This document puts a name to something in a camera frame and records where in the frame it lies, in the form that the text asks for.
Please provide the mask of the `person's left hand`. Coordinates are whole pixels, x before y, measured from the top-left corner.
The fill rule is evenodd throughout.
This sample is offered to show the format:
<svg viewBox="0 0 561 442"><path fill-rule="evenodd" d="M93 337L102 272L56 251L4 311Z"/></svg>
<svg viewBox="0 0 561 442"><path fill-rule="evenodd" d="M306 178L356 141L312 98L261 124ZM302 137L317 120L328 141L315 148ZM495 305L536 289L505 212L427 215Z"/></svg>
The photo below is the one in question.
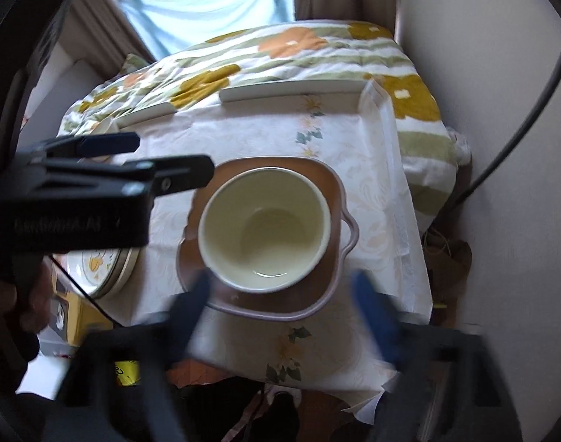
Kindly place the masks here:
<svg viewBox="0 0 561 442"><path fill-rule="evenodd" d="M0 277L0 337L16 330L40 333L50 321L49 265L28 257Z"/></svg>

